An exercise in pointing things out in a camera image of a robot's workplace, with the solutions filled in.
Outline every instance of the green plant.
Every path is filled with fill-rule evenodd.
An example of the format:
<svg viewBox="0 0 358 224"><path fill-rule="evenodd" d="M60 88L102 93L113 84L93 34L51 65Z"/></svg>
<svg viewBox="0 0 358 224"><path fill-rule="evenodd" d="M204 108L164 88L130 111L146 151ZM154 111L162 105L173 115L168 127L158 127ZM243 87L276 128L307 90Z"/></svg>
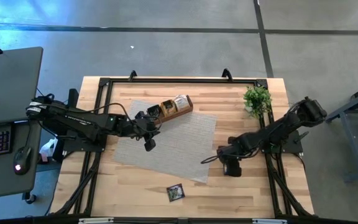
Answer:
<svg viewBox="0 0 358 224"><path fill-rule="evenodd" d="M261 114L270 112L272 99L270 93L263 86L260 87L247 87L247 92L244 94L244 104L252 108L250 115L259 118Z"/></svg>

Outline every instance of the gray placemat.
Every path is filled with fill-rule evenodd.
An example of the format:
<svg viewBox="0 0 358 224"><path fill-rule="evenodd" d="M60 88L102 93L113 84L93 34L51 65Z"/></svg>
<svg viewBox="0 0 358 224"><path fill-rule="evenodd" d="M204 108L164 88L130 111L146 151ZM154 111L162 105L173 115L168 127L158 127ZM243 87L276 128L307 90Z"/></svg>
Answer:
<svg viewBox="0 0 358 224"><path fill-rule="evenodd" d="M134 100L129 116L146 111L154 104ZM164 122L161 133L154 137L157 146L150 152L144 140L120 138L114 160L157 172L206 183L209 164L200 164L213 156L212 143L216 116L190 112Z"/></svg>

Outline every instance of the concrete floor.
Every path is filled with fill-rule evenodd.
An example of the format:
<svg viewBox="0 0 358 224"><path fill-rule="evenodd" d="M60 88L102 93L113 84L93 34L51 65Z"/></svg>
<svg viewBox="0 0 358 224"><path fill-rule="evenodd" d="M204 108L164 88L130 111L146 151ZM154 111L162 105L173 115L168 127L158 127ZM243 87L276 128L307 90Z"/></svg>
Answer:
<svg viewBox="0 0 358 224"><path fill-rule="evenodd" d="M358 30L358 0L259 0L266 29ZM0 0L0 24L258 28L252 0ZM224 68L235 77L266 77L259 34L52 32L0 30L0 48L42 46L39 88L66 100L69 88L80 88L85 75L210 76ZM358 90L358 35L267 35L274 77L285 80L290 102L308 95L328 112ZM306 174L317 215L358 221L358 182L345 184L354 170L341 124L322 124L303 139ZM36 189L52 190L38 179ZM46 203L18 198L0 203L23 208L0 218L39 215Z"/></svg>

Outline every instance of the wooden table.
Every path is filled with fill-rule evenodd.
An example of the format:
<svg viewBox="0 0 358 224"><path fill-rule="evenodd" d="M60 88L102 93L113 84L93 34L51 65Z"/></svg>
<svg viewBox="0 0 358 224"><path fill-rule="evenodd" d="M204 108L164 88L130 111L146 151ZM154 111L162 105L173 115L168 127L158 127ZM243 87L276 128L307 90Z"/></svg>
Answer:
<svg viewBox="0 0 358 224"><path fill-rule="evenodd" d="M78 100L79 108L94 108L99 78L84 77ZM267 82L272 95L274 118L281 118L288 109L284 81L282 78L268 78ZM260 128L259 121L250 118L244 109L242 95L246 92L246 86L247 84L225 83L115 83L111 102L122 103L129 109L132 100L157 104L179 94L190 95L194 112L215 114L218 117L211 148L215 153L219 145L227 144L227 137ZM111 106L109 112L122 113L122 110L118 106ZM214 161L209 168L208 183L202 184L114 162L117 141L117 137L109 136L106 151L102 154L93 201L93 217L273 217L266 162L261 153L241 161L242 177L223 176L222 164ZM76 189L83 158L84 153L75 152L63 161L51 212L61 208ZM283 155L283 163L289 189L304 208L313 213L302 163L288 154ZM169 202L166 188L180 183L186 197ZM88 189L85 189L83 208L87 195ZM280 208L284 211L280 190L278 197Z"/></svg>

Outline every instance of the black metal frame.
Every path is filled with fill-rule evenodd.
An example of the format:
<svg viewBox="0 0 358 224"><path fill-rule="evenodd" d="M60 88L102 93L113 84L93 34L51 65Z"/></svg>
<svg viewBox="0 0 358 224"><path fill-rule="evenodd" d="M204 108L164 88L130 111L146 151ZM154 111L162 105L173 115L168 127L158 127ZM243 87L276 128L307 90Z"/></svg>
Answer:
<svg viewBox="0 0 358 224"><path fill-rule="evenodd" d="M8 220L0 220L0 224L17 224L17 223L36 223L36 224L51 224L51 223L66 223L77 224L79 220L84 218L90 218L85 214L71 214L71 215L54 215L46 217L32 217L25 218L13 218ZM328 218L316 218L316 217L298 217L294 215L280 215L277 220L263 219L263 218L150 218L150 217L106 217L105 221L109 223L123 223L123 224L159 224L159 223L176 223L176 224L247 224L247 223L259 223L259 224L358 224L358 222L333 220Z"/></svg>
<svg viewBox="0 0 358 224"><path fill-rule="evenodd" d="M102 98L103 88L105 88L105 87L107 87L107 94L106 94L106 100L104 102L104 105L106 106L110 103L112 87L113 87L114 83L233 83L233 84L243 83L243 84L252 84L254 86L264 86L266 89L269 89L266 79L233 79L233 77L228 69L224 69L223 74L222 74L223 78L184 78L184 77L182 77L182 78L164 78L164 77L161 77L161 78L147 78L147 77L136 78L136 77L137 77L136 72L132 71L129 78L126 78L126 77L100 78L98 92L96 95L96 101L95 101L94 107L97 108L100 106L100 102L102 100L101 98ZM109 106L107 106L104 109L104 113L108 113L108 110L109 110ZM268 120L270 123L274 121L272 112L270 112L268 114ZM260 122L261 128L265 127L264 118L260 118L259 122ZM87 174L88 166L90 163L90 155L91 155L90 152L85 153L83 167L82 167L82 171L81 171L80 182L84 179L85 175ZM100 160L101 153L97 152L96 157ZM268 163L269 160L270 161L272 160L271 155L265 154L265 159L266 159L266 163ZM282 162L282 159L280 156L277 157L277 167L278 167L279 176L282 178L283 183L286 184L283 162ZM274 215L275 215L275 217L277 217L279 215L282 215L282 212L281 212L279 204L278 204L277 190L275 187L275 180L273 178L273 173L269 169L268 169L268 179L269 179L269 183L270 183L270 193L272 195ZM96 180L97 180L97 173L93 176L93 178L91 180L91 185L89 188L88 201L86 203L86 208L84 210L84 213L87 215L91 215L94 191L95 191L95 187L96 187ZM78 200L75 203L74 213L80 213L81 200L82 200L82 195L79 196ZM291 205L289 203L288 198L285 195L284 195L284 202L285 202L285 213L288 215L291 215L292 214Z"/></svg>

